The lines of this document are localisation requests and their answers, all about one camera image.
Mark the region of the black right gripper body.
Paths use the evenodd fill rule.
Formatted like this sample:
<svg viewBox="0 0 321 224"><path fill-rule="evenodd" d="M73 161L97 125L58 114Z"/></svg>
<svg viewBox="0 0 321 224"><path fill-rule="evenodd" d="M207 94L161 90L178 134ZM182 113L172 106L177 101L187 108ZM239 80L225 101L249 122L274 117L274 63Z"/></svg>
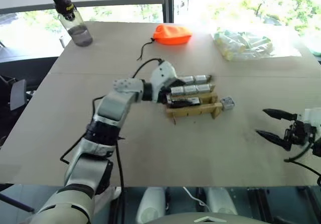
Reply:
<svg viewBox="0 0 321 224"><path fill-rule="evenodd" d="M285 130L284 140L285 149L290 150L292 145L304 146L310 141L314 141L316 136L316 127L309 123L295 121Z"/></svg>

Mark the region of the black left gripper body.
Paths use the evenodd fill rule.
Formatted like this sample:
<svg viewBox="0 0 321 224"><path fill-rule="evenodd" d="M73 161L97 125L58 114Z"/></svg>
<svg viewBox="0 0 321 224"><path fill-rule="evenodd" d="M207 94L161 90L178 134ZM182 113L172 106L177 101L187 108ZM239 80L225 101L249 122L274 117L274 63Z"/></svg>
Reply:
<svg viewBox="0 0 321 224"><path fill-rule="evenodd" d="M172 87L184 86L186 83L180 79L176 79L172 83L167 83L161 87L158 93L157 103L167 104L167 95L170 94Z"/></svg>

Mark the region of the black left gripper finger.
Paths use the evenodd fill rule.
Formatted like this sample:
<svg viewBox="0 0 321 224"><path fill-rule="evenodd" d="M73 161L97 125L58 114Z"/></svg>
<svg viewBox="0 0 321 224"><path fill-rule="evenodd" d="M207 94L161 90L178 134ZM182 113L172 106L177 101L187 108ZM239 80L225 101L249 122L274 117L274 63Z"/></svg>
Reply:
<svg viewBox="0 0 321 224"><path fill-rule="evenodd" d="M167 95L168 103L176 103L176 102L188 102L188 103L201 103L201 100L198 97L178 97Z"/></svg>
<svg viewBox="0 0 321 224"><path fill-rule="evenodd" d="M190 107L190 106L198 106L198 103L192 102L172 102L168 104L168 108L183 108L183 107Z"/></svg>

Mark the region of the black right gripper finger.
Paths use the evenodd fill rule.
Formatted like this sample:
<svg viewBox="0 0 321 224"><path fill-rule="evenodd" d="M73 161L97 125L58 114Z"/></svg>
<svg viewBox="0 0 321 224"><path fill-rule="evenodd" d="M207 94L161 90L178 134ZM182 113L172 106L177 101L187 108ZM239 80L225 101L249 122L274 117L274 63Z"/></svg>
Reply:
<svg viewBox="0 0 321 224"><path fill-rule="evenodd" d="M271 108L266 108L262 110L264 113L266 113L267 115L269 115L272 118L281 120L281 119L285 119L288 121L295 121L297 120L297 114L292 114L280 109L271 109Z"/></svg>
<svg viewBox="0 0 321 224"><path fill-rule="evenodd" d="M282 147L286 151L290 151L290 142L280 138L278 135L271 132L255 130L258 135L266 139L267 141Z"/></svg>

